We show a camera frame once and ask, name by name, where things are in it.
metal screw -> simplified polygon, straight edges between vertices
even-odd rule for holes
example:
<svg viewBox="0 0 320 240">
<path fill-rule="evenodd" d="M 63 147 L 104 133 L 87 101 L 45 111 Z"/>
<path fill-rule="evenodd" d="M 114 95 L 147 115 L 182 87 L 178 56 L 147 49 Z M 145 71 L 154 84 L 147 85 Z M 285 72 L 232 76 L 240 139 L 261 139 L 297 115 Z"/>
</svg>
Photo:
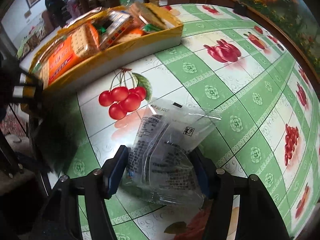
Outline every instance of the metal screw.
<svg viewBox="0 0 320 240">
<path fill-rule="evenodd" d="M 255 174 L 251 174 L 250 179 L 252 179 L 253 181 L 257 181 L 259 179 L 259 177 Z"/>
<path fill-rule="evenodd" d="M 216 173 L 222 175 L 225 173 L 224 169 L 216 169 Z"/>
<path fill-rule="evenodd" d="M 94 175 L 100 175 L 102 173 L 102 169 L 95 169 L 92 173 Z"/>
<path fill-rule="evenodd" d="M 69 177 L 68 177 L 67 175 L 62 175 L 62 176 L 59 178 L 59 180 L 60 180 L 61 182 L 64 182 L 64 181 L 66 181 L 67 179 L 69 179 Z"/>
</svg>

wall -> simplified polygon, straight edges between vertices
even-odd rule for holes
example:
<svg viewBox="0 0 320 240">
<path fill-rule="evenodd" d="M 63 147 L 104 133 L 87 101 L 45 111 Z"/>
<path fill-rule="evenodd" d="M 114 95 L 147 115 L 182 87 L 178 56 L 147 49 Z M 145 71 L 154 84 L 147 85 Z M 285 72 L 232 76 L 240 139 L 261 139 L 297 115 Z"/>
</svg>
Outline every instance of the wall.
<svg viewBox="0 0 320 240">
<path fill-rule="evenodd" d="M 1 23 L 16 48 L 20 46 L 23 37 L 28 35 L 32 26 L 40 21 L 41 13 L 46 10 L 44 0 L 40 0 L 30 8 L 31 15 L 25 19 L 24 14 L 29 10 L 26 0 L 14 0 Z"/>
</svg>

table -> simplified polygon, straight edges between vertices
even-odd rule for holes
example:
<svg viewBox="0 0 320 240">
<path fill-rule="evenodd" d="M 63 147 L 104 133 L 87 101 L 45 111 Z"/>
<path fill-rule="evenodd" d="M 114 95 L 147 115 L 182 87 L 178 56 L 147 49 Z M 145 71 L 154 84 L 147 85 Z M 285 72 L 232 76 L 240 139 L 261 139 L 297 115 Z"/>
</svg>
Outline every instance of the table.
<svg viewBox="0 0 320 240">
<path fill-rule="evenodd" d="M 183 4 L 169 9 L 184 22 L 181 44 L 124 67 L 142 76 L 153 97 L 220 110 L 222 120 L 200 150 L 232 175 L 257 174 L 290 236 L 296 236 L 320 194 L 320 105 L 308 78 L 272 34 L 230 8 Z M 71 178 L 102 166 L 121 144 L 133 143 L 146 100 L 119 121 L 98 102 L 100 93 L 119 85 L 119 72 L 56 106 L 57 121 L 77 146 L 65 170 Z M 132 76 L 127 73 L 121 85 L 132 88 Z M 207 218 L 196 207 L 147 203 L 121 188 L 106 206 L 121 240 L 200 239 L 199 222 Z M 235 236 L 238 206 L 235 196 L 228 239 Z M 84 198 L 79 208 L 83 237 L 91 239 Z M 181 224 L 193 230 L 179 234 Z M 252 226 L 268 230 L 254 221 Z"/>
</svg>

snack box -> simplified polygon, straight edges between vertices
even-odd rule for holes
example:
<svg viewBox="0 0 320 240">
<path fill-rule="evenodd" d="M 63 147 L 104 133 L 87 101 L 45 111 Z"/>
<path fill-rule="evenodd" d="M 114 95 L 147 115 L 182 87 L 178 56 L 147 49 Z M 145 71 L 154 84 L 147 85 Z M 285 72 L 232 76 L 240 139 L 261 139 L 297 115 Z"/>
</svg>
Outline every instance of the snack box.
<svg viewBox="0 0 320 240">
<path fill-rule="evenodd" d="M 43 90 L 42 100 L 44 105 L 53 104 L 56 99 L 74 93 L 101 76 L 116 70 L 130 62 L 142 57 L 162 51 L 164 49 L 178 46 L 181 41 L 183 23 L 173 16 L 168 10 L 160 8 L 152 3 L 145 4 L 167 25 L 167 29 L 156 33 L 151 33 L 130 41 L 116 44 L 102 50 L 88 59 L 80 62 L 73 68 L 60 75 L 54 82 Z M 111 10 L 126 10 L 123 6 L 111 8 Z M 29 72 L 32 73 L 37 61 L 50 45 L 59 38 L 59 34 L 68 33 L 76 25 L 83 24 L 87 19 L 80 20 L 73 27 L 63 28 L 58 35 L 47 42 L 35 55 L 31 62 Z M 23 96 L 33 97 L 34 90 L 30 87 L 23 88 Z M 32 114 L 27 104 L 21 104 L 22 111 Z"/>
</svg>

person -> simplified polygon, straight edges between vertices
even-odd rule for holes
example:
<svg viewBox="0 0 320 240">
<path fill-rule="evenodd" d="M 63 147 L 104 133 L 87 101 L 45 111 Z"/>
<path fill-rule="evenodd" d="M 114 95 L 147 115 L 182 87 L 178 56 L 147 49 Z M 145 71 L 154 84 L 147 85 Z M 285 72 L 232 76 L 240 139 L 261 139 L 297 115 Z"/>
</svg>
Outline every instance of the person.
<svg viewBox="0 0 320 240">
<path fill-rule="evenodd" d="M 62 15 L 62 8 L 65 6 L 65 3 L 63 0 L 44 0 L 45 6 L 47 10 L 53 14 L 62 28 L 65 26 L 67 23 L 65 20 L 63 20 L 63 15 Z"/>
</svg>

